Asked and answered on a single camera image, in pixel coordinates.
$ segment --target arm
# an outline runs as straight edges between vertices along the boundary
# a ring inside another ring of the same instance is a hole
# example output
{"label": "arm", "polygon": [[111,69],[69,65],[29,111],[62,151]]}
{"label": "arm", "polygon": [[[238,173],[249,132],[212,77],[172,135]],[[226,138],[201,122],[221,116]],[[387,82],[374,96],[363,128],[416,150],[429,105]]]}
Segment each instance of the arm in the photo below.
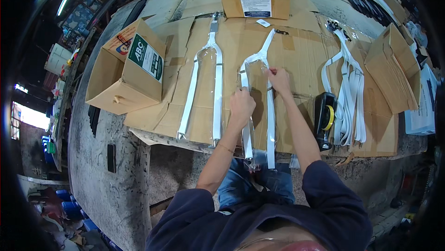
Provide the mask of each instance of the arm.
{"label": "arm", "polygon": [[255,109],[255,100],[247,88],[237,91],[230,98],[231,117],[227,129],[199,175],[196,188],[209,191],[212,195],[220,186],[229,170],[239,134]]}
{"label": "arm", "polygon": [[286,106],[292,133],[292,141],[298,157],[298,162],[300,163],[301,172],[304,173],[306,168],[312,162],[321,160],[317,141],[298,109],[297,104],[295,104],[289,86],[289,74],[286,70],[284,70],[284,68],[270,68],[270,70],[266,71],[266,74],[272,87],[274,87],[275,91],[280,93],[284,105]]}

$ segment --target wall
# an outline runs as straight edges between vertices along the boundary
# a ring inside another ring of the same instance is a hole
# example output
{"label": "wall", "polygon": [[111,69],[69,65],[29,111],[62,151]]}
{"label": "wall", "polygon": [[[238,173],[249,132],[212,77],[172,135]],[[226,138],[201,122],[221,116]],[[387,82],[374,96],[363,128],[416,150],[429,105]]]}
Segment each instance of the wall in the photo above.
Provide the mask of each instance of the wall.
{"label": "wall", "polygon": [[20,149],[23,173],[28,177],[47,179],[48,165],[42,148],[42,136],[48,133],[38,127],[20,123]]}

